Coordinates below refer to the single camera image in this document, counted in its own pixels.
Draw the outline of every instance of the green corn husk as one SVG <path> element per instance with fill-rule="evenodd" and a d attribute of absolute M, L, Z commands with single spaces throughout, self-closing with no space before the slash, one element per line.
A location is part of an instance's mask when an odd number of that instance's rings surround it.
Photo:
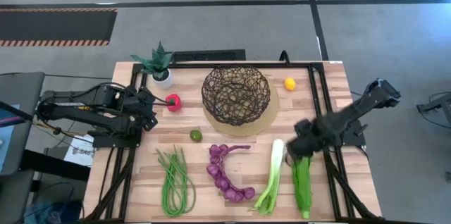
<path fill-rule="evenodd" d="M 311 208 L 310 157 L 304 156 L 301 160 L 293 163 L 292 176 L 297 207 L 302 212 L 302 218 L 309 219 Z"/>

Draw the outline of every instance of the leek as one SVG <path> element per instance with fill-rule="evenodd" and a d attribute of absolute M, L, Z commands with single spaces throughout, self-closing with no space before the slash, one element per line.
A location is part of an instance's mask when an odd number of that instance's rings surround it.
<path fill-rule="evenodd" d="M 276 205 L 277 191 L 280 181 L 280 165 L 282 164 L 283 151 L 285 143 L 281 139 L 273 142 L 273 150 L 271 152 L 271 170 L 269 173 L 268 185 L 265 191 L 259 197 L 251 211 L 258 210 L 260 215 L 273 213 Z"/>

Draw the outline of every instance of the potted plant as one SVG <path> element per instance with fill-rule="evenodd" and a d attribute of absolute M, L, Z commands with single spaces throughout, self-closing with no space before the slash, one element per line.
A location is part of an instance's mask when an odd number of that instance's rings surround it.
<path fill-rule="evenodd" d="M 143 73 L 152 75 L 155 85 L 161 89 L 168 89 L 174 83 L 169 64 L 171 63 L 173 52 L 165 51 L 161 42 L 159 42 L 156 51 L 152 49 L 152 59 L 141 58 L 137 55 L 130 55 L 133 60 L 140 62 L 144 68 Z"/>

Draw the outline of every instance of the succulent plant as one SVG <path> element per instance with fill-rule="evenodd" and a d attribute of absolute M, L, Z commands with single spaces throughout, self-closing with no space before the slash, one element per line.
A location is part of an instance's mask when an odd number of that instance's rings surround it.
<path fill-rule="evenodd" d="M 144 68 L 143 73 L 152 74 L 155 78 L 163 77 L 164 72 L 168 70 L 171 63 L 173 52 L 165 51 L 161 42 L 158 44 L 156 51 L 152 49 L 152 59 L 141 58 L 138 55 L 130 55 L 134 61 L 140 62 Z"/>

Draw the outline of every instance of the red onion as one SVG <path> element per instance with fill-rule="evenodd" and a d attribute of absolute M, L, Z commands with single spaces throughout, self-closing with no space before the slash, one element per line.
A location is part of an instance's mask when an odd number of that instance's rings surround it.
<path fill-rule="evenodd" d="M 224 157 L 235 149 L 250 149 L 251 146 L 232 146 L 227 147 L 212 145 L 210 147 L 210 164 L 206 167 L 206 171 L 215 179 L 215 186 L 223 193 L 224 199 L 232 202 L 239 202 L 243 199 L 251 199 L 255 195 L 255 189 L 248 187 L 245 189 L 238 189 L 227 178 L 226 172 L 223 169 Z"/>

